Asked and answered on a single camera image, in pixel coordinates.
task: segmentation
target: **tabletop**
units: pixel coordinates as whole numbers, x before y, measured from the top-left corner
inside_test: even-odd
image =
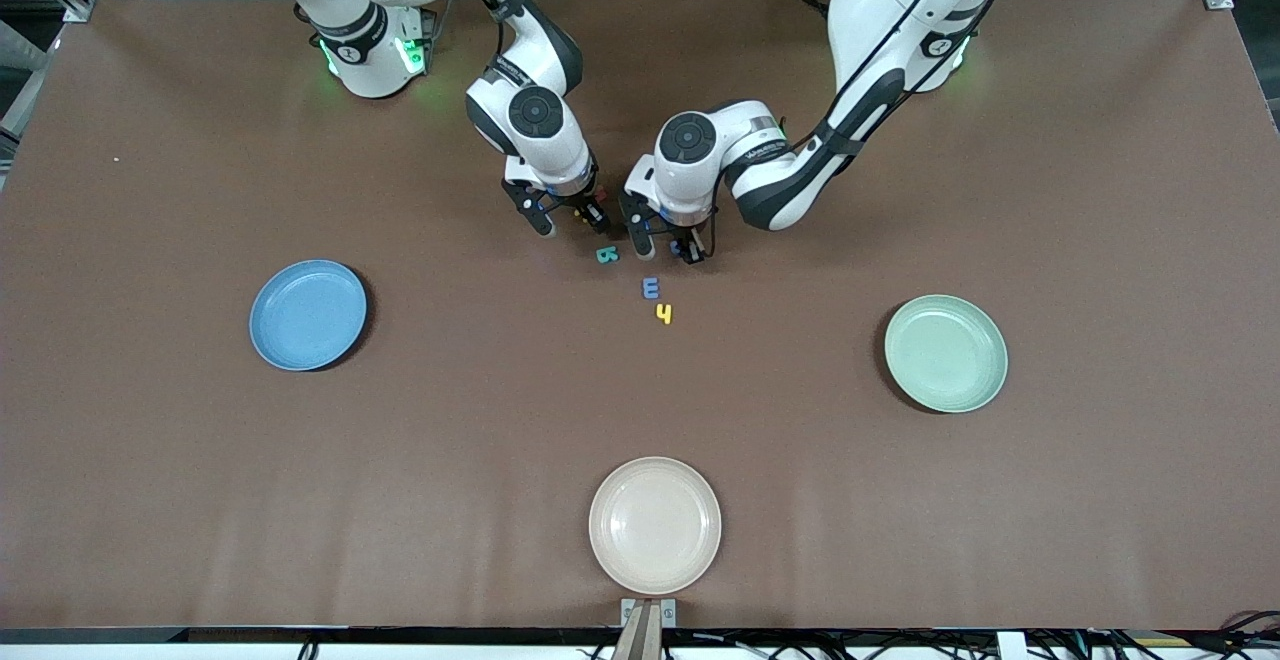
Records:
[[[539,0],[616,194],[662,123],[833,91],[796,0]],[[102,0],[0,196],[0,623],[590,625],[630,593],[586,517],[626,460],[712,483],[677,593],[716,627],[1216,627],[1280,605],[1280,141],[1226,13],[1000,0],[791,230],[727,206],[685,267],[535,237],[434,68],[356,98],[279,1]],[[334,258],[372,321],[285,373],[247,313]],[[658,276],[672,324],[641,278]],[[1004,391],[895,391],[887,317],[974,301]]]

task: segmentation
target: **plate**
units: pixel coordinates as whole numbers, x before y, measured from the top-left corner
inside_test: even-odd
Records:
[[[333,260],[303,260],[275,272],[259,292],[248,336],[276,368],[323,368],[356,343],[367,312],[356,272]]]
[[[669,595],[707,572],[719,550],[719,503],[681,460],[631,460],[591,501],[591,550],[611,578],[640,595]]]
[[[884,333],[884,359],[902,391],[942,413],[982,408],[1009,372],[1000,327],[977,304],[951,295],[902,304]]]

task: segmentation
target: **plate rim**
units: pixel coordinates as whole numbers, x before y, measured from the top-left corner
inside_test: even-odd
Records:
[[[982,402],[978,402],[978,404],[964,405],[963,409],[948,409],[948,408],[940,408],[940,405],[933,405],[931,404],[931,402],[925,402],[924,399],[922,399],[922,397],[916,397],[914,391],[910,390],[910,388],[904,385],[900,373],[901,368],[893,367],[893,356],[890,353],[890,342],[892,340],[892,336],[895,336],[895,329],[897,333],[901,333],[901,324],[905,322],[905,313],[910,312],[910,310],[918,310],[920,304],[928,304],[929,301],[942,301],[943,303],[960,304],[963,306],[963,308],[972,310],[972,312],[978,313],[979,317],[986,318],[986,321],[992,327],[992,331],[995,331],[996,345],[1000,356],[1002,356],[1004,358],[1001,363],[1002,368],[1000,372],[998,381],[992,386],[991,394],[984,397],[984,399]],[[896,310],[893,317],[890,318],[888,326],[884,327],[883,353],[884,353],[884,365],[888,366],[888,373],[890,376],[892,376],[893,382],[896,382],[897,388],[900,388],[901,391],[905,391],[905,394],[909,395],[911,400],[919,402],[920,405],[924,405],[929,411],[937,411],[937,413],[963,414],[963,413],[973,413],[973,411],[979,411],[984,408],[984,405],[988,405],[989,402],[995,400],[997,395],[1000,395],[1000,391],[1004,390],[1005,388],[1006,379],[1009,379],[1009,345],[1005,342],[1005,333],[1001,333],[1000,324],[996,324],[995,318],[992,318],[991,315],[987,315],[986,310],[979,308],[978,304],[970,303],[970,301],[965,301],[964,297],[959,295],[946,295],[946,294],[940,294],[940,292],[933,292],[933,294],[913,297],[913,299],[906,301],[906,303],[902,303],[901,308]]]
[[[691,578],[687,582],[681,583],[676,587],[671,586],[636,587],[635,585],[625,582],[622,578],[614,574],[614,572],[608,567],[608,564],[604,563],[604,560],[600,556],[600,550],[604,541],[603,538],[599,537],[599,533],[596,533],[595,527],[596,527],[596,518],[604,513],[604,508],[602,505],[602,494],[604,492],[604,487],[608,487],[609,483],[616,482],[616,478],[618,476],[622,476],[622,473],[634,472],[634,468],[636,466],[643,466],[643,464],[664,464],[680,469],[680,472],[690,473],[690,476],[695,478],[701,485],[701,487],[707,490],[708,498],[710,499],[709,519],[712,521],[712,524],[714,527],[714,537],[712,537],[708,544],[710,545],[712,551],[708,555],[705,563],[699,564],[698,572],[691,573]],[[716,556],[719,555],[721,540],[724,532],[723,515],[721,514],[719,498],[716,495],[716,489],[713,489],[712,483],[707,482],[707,478],[703,477],[703,475],[699,473],[698,469],[695,469],[692,466],[685,463],[685,460],[677,460],[675,458],[668,458],[667,455],[645,455],[644,458],[635,458],[631,460],[626,460],[626,463],[618,466],[617,468],[613,468],[613,472],[608,473],[608,476],[604,477],[603,481],[600,482],[600,486],[595,489],[595,495],[591,498],[591,509],[586,517],[586,524],[588,524],[588,536],[591,542],[591,553],[595,555],[595,562],[600,567],[600,569],[604,570],[604,574],[608,574],[613,582],[618,583],[620,586],[632,592],[640,592],[641,595],[649,595],[649,596],[671,595],[672,592],[680,592],[681,590],[685,590],[686,587],[698,582],[704,574],[707,574],[707,570],[710,569],[712,564],[716,562]]]
[[[306,365],[306,367],[291,367],[291,365],[276,363],[274,359],[270,358],[270,356],[264,353],[262,347],[259,342],[260,336],[257,327],[260,324],[255,321],[260,318],[260,315],[268,299],[268,292],[274,285],[274,283],[279,281],[280,278],[285,276],[285,274],[296,271],[296,269],[303,267],[303,265],[317,265],[317,267],[329,269],[329,271],[333,271],[335,276],[343,276],[346,278],[346,280],[356,283],[356,287],[360,288],[360,329],[357,329],[356,335],[351,338],[351,342],[347,342],[347,344],[343,345],[343,349],[339,350],[337,356],[333,356],[333,358],[330,359],[325,359],[324,363]],[[361,331],[364,331],[366,322],[369,322],[369,288],[366,288],[365,283],[360,280],[360,276],[358,274],[356,274],[356,271],[348,269],[346,263],[337,262],[337,260],[329,260],[329,258],[298,260],[298,262],[296,263],[288,263],[283,269],[279,269],[279,271],[276,271],[275,274],[273,274],[273,276],[270,276],[270,280],[262,283],[262,287],[259,288],[259,292],[256,297],[253,297],[253,303],[250,306],[250,312],[248,312],[248,340],[253,345],[253,350],[256,350],[259,358],[265,359],[266,363],[269,363],[271,367],[287,370],[287,372],[302,373],[302,372],[308,372],[308,370],[323,368],[325,367],[325,365],[333,363],[333,361],[342,358],[342,356],[346,354],[347,350],[351,350],[351,347],[355,345],[357,340],[360,340],[360,334]]]

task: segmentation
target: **green plate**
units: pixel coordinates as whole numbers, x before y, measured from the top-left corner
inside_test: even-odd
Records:
[[[884,359],[913,400],[942,413],[982,408],[1009,372],[1000,327],[977,304],[951,295],[902,304],[884,333]]]

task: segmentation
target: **table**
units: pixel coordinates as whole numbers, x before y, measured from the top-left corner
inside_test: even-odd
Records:
[[[800,136],[831,98],[795,0],[540,4],[585,52],[612,191],[680,110],[755,96]],[[588,507],[650,454],[723,509],[687,625],[1280,605],[1280,142],[1228,14],[1001,0],[809,217],[726,208],[699,267],[599,265],[588,228],[513,212],[463,114],[476,0],[385,101],[307,32],[278,1],[104,0],[68,29],[0,201],[4,625],[616,622]],[[314,256],[366,278],[371,333],[278,372],[248,306]],[[886,376],[887,317],[927,292],[1007,338],[978,413]]]

